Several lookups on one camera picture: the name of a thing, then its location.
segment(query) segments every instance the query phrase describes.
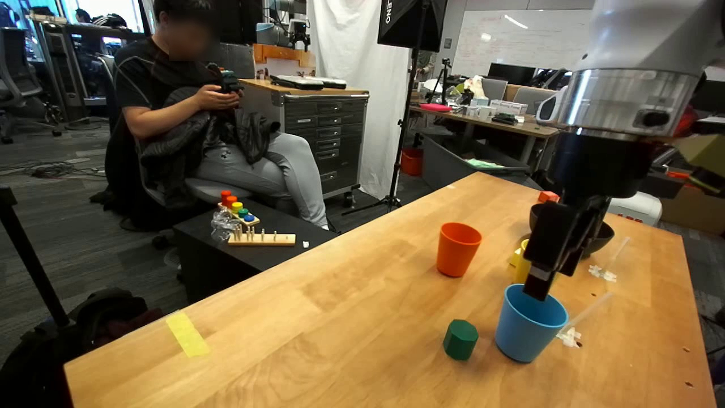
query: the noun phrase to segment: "cabinet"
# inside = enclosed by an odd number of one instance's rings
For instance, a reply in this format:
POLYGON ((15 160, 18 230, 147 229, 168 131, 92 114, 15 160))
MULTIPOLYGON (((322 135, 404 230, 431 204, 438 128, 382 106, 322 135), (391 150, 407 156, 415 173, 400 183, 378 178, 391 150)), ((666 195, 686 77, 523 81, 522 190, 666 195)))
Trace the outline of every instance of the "cabinet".
POLYGON ((280 128, 311 143, 325 198, 357 188, 367 90, 302 90, 250 79, 244 108, 278 119, 280 128))

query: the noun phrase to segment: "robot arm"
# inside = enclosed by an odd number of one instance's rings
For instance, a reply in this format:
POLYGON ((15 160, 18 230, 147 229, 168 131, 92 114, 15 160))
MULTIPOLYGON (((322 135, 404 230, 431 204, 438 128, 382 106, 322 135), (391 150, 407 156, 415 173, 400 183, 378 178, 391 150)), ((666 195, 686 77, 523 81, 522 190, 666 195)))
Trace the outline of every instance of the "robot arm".
POLYGON ((543 298, 601 234, 612 198, 629 198, 673 134, 702 68, 722 56, 725 0, 598 0, 591 42, 556 114, 541 173, 560 204, 532 207, 526 293, 543 298))

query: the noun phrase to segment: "white curtain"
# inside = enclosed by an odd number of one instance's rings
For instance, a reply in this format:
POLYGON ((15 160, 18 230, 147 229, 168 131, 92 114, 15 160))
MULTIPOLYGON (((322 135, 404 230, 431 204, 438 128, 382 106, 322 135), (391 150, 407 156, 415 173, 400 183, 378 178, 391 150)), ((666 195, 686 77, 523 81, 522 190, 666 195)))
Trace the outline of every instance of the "white curtain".
POLYGON ((381 0, 308 0, 317 72, 344 72, 370 90, 361 153, 362 190, 388 195, 407 88, 410 49, 378 46, 381 0))

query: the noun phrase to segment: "blue cup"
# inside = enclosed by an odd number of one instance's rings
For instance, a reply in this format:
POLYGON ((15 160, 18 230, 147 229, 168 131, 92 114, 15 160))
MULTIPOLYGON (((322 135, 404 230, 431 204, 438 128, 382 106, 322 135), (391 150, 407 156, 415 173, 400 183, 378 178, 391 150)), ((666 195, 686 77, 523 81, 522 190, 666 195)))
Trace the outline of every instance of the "blue cup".
POLYGON ((496 328, 496 347, 516 363, 532 363, 543 347, 567 327, 567 307, 547 295, 543 301, 509 285, 496 328))

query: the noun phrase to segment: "hand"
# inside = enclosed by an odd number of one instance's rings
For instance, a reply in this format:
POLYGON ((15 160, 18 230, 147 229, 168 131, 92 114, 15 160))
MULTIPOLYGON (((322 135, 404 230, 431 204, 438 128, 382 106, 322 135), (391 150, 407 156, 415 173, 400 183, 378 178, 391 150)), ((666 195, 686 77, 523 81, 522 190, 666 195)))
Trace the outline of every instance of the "hand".
POLYGON ((218 84, 201 85, 192 97, 201 111, 238 108, 242 101, 238 93, 223 93, 218 84))

